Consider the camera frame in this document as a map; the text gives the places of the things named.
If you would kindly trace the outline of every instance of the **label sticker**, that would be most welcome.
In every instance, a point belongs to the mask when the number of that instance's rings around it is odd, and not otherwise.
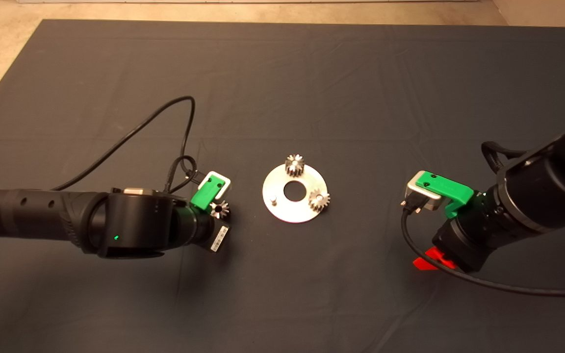
[[[222,241],[224,241],[224,237],[226,237],[227,232],[228,227],[222,226],[222,228],[219,230],[219,233],[217,233],[217,237],[215,237],[215,241],[213,241],[213,245],[210,246],[211,250],[217,252],[219,246],[222,245]]]

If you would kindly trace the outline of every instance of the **green 3d-printed part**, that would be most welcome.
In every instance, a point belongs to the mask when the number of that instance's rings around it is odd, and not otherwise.
[[[459,184],[451,179],[446,179],[441,175],[424,172],[415,184],[421,188],[425,188],[435,194],[448,197],[450,202],[446,205],[446,217],[457,217],[457,210],[468,203],[469,199],[474,195],[474,190],[464,184]]]
[[[226,184],[226,182],[222,179],[215,175],[210,175],[204,185],[193,195],[191,203],[201,210],[207,210],[210,203],[215,199],[215,196],[222,190],[222,187],[224,187],[224,184]]]

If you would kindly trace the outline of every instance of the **red clip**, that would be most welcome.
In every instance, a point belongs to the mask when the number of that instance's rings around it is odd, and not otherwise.
[[[441,252],[438,248],[433,246],[432,248],[426,250],[426,255],[433,260],[439,261],[442,265],[452,268],[453,270],[457,268],[457,265],[453,263],[453,261],[444,259],[444,253]],[[437,267],[433,266],[432,264],[426,262],[425,259],[418,257],[413,261],[413,266],[417,267],[418,270],[426,271],[426,270],[437,270]]]

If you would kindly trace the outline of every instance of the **cable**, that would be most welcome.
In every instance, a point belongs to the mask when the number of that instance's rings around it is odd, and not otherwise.
[[[180,188],[183,188],[186,184],[189,183],[189,181],[191,181],[193,179],[193,177],[195,177],[195,173],[188,173],[186,175],[185,181],[180,183],[177,187],[171,188],[171,183],[173,183],[173,177],[176,174],[176,168],[178,167],[178,163],[184,161],[185,159],[188,160],[189,163],[191,163],[191,170],[197,170],[198,169],[197,163],[195,163],[195,159],[193,159],[193,157],[187,156],[186,154],[183,154],[182,156],[176,158],[173,161],[173,163],[171,163],[171,166],[169,167],[169,173],[167,174],[167,181],[165,182],[165,188],[164,188],[163,192],[166,192],[167,194],[173,194],[174,192],[176,192]]]
[[[165,111],[167,108],[171,107],[172,105],[183,102],[183,101],[191,101],[191,112],[189,114],[189,121],[186,125],[186,130],[184,131],[184,137],[182,138],[182,147],[180,148],[180,155],[183,156],[184,155],[184,149],[186,148],[186,140],[189,137],[189,132],[191,131],[191,124],[193,123],[193,117],[195,116],[195,99],[192,96],[183,96],[183,97],[180,97],[180,98],[175,98],[175,99],[172,99],[169,102],[165,103],[164,105],[162,105],[160,108],[155,110],[155,112],[153,112],[150,116],[148,116],[147,119],[145,119],[142,123],[140,123],[134,129],[130,130],[130,132],[128,132],[128,134],[126,134],[119,141],[117,141],[116,144],[114,144],[106,152],[104,152],[104,154],[101,155],[101,157],[98,158],[96,161],[94,161],[88,168],[83,170],[80,174],[76,175],[71,180],[69,180],[69,181],[67,181],[67,182],[65,182],[65,183],[63,183],[63,184],[61,184],[61,185],[59,185],[55,188],[52,188],[52,190],[54,190],[54,191],[64,190],[65,188],[68,188],[68,187],[76,184],[78,181],[84,179],[88,174],[90,174],[93,170],[95,170],[97,167],[99,167],[99,165],[104,163],[104,161],[106,161],[106,159],[108,159],[108,157],[110,157],[113,153],[115,153],[115,151],[118,150],[119,147],[121,147],[121,145],[126,143],[130,138],[132,138],[134,135],[136,135],[141,129],[143,129],[149,123],[151,123],[151,121],[154,120],[157,116],[159,116],[163,111]],[[182,164],[181,164],[182,170],[187,172],[187,175],[188,174],[195,175],[196,172],[197,172],[197,169],[195,169],[195,163],[193,163],[193,170],[189,171],[184,166],[184,159],[185,158],[183,158],[181,160],[182,161]]]
[[[495,289],[495,290],[508,291],[508,292],[511,292],[511,293],[525,294],[525,295],[536,295],[536,296],[540,296],[540,297],[565,297],[565,290],[555,290],[555,289],[547,289],[547,288],[518,287],[518,286],[509,285],[509,284],[496,283],[496,282],[492,282],[492,281],[487,281],[486,279],[480,279],[480,278],[477,278],[477,277],[474,277],[474,276],[471,276],[471,275],[467,275],[465,273],[455,271],[451,268],[444,266],[440,262],[435,261],[434,259],[428,257],[428,255],[426,255],[424,253],[424,251],[420,250],[420,248],[418,248],[417,245],[415,245],[415,243],[411,239],[411,236],[409,234],[409,230],[408,230],[408,227],[407,227],[407,218],[408,218],[408,216],[410,216],[411,212],[412,212],[411,210],[407,210],[407,209],[404,209],[402,211],[401,229],[402,229],[402,236],[404,237],[404,240],[407,242],[407,244],[409,245],[409,247],[411,248],[411,250],[413,250],[413,252],[415,254],[417,254],[419,257],[421,257],[422,259],[424,259],[428,263],[432,264],[433,266],[444,271],[445,273],[448,273],[449,275],[451,275],[453,277],[463,279],[464,281],[468,281],[469,283],[474,283],[474,284],[477,284],[479,286],[484,286],[484,287]]]
[[[512,159],[522,156],[527,151],[510,150],[502,147],[496,142],[485,141],[484,143],[481,143],[481,152],[485,157],[485,161],[487,162],[487,165],[489,165],[489,168],[493,170],[494,173],[497,173],[504,167],[502,161],[498,158],[499,153],[507,157],[507,159]]]

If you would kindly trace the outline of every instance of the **small spur gear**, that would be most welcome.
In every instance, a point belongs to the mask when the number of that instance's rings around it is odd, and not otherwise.
[[[289,157],[287,157],[284,166],[285,170],[287,170],[287,174],[292,177],[299,177],[305,170],[305,159],[299,154],[290,154]]]
[[[221,203],[211,202],[210,208],[211,208],[210,215],[217,219],[226,218],[231,212],[231,207],[228,205],[228,202],[226,201],[221,201]]]
[[[315,212],[321,212],[330,203],[330,195],[321,192],[320,189],[314,190],[309,194],[309,206]]]

